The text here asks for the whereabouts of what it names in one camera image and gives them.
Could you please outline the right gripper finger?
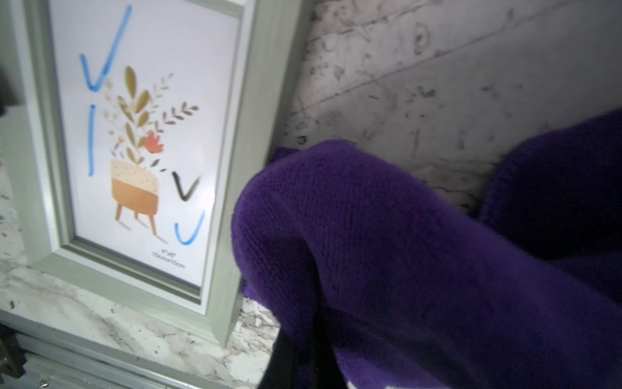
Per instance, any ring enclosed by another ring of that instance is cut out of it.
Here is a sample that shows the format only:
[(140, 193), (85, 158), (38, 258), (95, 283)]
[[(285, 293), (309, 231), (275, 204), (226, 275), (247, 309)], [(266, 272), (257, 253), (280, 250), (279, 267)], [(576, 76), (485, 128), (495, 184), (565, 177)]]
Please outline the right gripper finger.
[(347, 388), (325, 330), (313, 330), (304, 359), (296, 342), (280, 330), (258, 388)]

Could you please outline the purple cloth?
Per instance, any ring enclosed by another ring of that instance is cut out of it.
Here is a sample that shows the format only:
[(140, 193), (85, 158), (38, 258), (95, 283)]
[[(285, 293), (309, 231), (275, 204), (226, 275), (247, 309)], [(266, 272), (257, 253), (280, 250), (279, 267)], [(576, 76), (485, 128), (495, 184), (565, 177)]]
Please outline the purple cloth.
[(621, 385), (621, 113), (513, 150), (470, 214), (343, 141), (242, 191), (246, 294), (358, 388)]

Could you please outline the grey green picture frame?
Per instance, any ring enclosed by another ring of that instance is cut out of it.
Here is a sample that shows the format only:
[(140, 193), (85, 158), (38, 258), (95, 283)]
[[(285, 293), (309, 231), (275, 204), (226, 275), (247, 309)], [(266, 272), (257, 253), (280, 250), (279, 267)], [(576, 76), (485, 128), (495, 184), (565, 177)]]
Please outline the grey green picture frame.
[(310, 1), (4, 1), (1, 147), (29, 266), (225, 345), (230, 223)]

